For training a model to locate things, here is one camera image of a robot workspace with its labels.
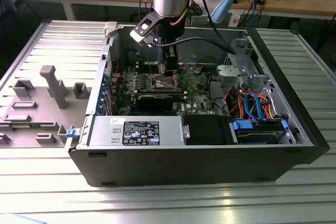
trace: metal table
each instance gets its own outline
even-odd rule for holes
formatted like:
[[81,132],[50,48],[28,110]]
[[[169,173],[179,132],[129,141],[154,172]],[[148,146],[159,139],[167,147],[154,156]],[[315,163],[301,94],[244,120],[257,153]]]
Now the metal table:
[[[96,28],[80,26],[97,27],[101,24],[66,22],[64,30],[68,30],[67,34],[74,35],[74,31],[77,31],[77,36],[88,35],[90,29]],[[4,92],[8,90],[6,80],[13,78],[18,71],[24,71],[20,70],[20,66],[32,56],[46,29],[51,28],[45,24],[39,27],[8,75],[1,80],[1,101],[10,96]],[[313,164],[294,167],[274,183],[94,188],[86,183],[63,148],[0,148],[0,213],[16,213],[48,224],[74,221],[336,221],[336,212],[333,211],[336,207],[335,76],[309,45],[302,42],[300,36],[287,30],[259,29],[258,32],[272,54],[276,55],[275,59],[332,148]]]

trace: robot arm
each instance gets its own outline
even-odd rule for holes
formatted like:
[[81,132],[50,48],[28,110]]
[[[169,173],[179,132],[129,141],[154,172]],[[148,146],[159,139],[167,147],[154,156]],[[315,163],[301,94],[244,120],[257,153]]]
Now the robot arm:
[[[188,7],[189,0],[153,0],[153,11],[149,12],[135,26],[130,33],[131,37],[139,44],[149,47],[158,44],[171,44],[184,34]],[[172,76],[179,58],[176,44],[172,46],[161,45],[161,48],[163,55],[162,72],[166,76]]]
[[[158,37],[164,43],[173,42],[184,33],[187,8],[188,0],[153,0],[154,11],[136,25],[131,36],[135,41],[148,45]],[[154,36],[148,35],[150,31],[153,31]]]

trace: yellow wire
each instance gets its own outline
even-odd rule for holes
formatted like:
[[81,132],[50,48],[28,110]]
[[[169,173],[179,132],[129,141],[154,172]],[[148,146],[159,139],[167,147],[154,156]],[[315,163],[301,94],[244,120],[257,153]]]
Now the yellow wire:
[[270,117],[274,119],[274,117],[272,116],[272,112],[271,112],[271,104],[268,104],[268,112],[269,112]]

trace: workbench leg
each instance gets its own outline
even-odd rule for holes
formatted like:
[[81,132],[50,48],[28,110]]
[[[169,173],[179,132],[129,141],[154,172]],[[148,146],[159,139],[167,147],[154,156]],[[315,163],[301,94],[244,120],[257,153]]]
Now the workbench leg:
[[63,2],[62,4],[65,15],[67,16],[67,20],[76,20],[75,11],[72,7],[72,4],[70,2]]
[[17,12],[16,6],[15,6],[15,0],[2,0],[3,5],[8,8],[12,13]]
[[229,27],[237,27],[240,16],[244,13],[244,9],[233,9],[230,22],[229,22]]

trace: slotted aluminum surface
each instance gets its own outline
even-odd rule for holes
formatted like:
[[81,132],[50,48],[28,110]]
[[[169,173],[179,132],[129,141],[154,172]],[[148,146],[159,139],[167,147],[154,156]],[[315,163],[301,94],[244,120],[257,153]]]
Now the slotted aluminum surface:
[[300,35],[271,29],[258,33],[324,138],[336,141],[335,75]]
[[[315,60],[307,57],[304,62],[308,61]],[[294,86],[305,94],[303,88],[298,90],[300,83]],[[314,89],[310,99],[323,99],[321,85],[309,87]],[[324,99],[332,98],[327,94]],[[330,119],[323,111],[319,118]],[[274,183],[93,188],[62,148],[0,149],[0,212],[48,224],[332,223],[336,221],[335,129],[326,127],[322,132],[331,150]],[[224,173],[225,167],[218,172]]]
[[32,36],[22,60],[0,90],[0,117],[11,104],[15,92],[12,87],[18,79],[29,79],[36,87],[47,87],[39,74],[43,65],[54,65],[55,76],[65,87],[76,82],[92,87],[103,46],[106,45],[104,22],[70,22],[53,20],[41,24]]

